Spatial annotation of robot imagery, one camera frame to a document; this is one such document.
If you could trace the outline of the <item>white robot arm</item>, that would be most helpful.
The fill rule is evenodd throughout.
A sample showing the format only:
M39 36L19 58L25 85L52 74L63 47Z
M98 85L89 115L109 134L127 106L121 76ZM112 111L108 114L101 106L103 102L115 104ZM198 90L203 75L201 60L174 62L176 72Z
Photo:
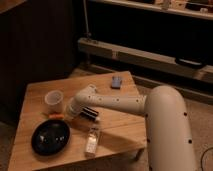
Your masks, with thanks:
M173 87L162 85L148 95L102 95L90 84L67 104L71 118L84 107L102 107L145 117L150 171L197 171L186 104Z

